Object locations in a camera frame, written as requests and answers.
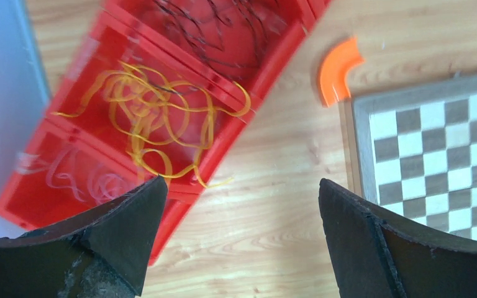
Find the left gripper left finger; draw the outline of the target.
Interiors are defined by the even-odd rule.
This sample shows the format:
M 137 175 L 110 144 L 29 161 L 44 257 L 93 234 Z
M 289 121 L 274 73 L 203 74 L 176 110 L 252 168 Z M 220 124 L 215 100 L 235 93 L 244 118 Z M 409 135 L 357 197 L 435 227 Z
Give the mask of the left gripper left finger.
M 0 297 L 136 297 L 165 208 L 163 178 L 69 219 L 0 238 Z

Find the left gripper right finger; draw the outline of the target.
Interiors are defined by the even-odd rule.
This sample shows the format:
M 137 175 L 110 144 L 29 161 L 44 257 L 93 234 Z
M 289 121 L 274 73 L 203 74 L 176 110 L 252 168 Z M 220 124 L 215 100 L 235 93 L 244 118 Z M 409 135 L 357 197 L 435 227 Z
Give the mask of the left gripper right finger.
M 322 179 L 319 209 L 341 297 L 477 297 L 477 241 L 427 227 Z

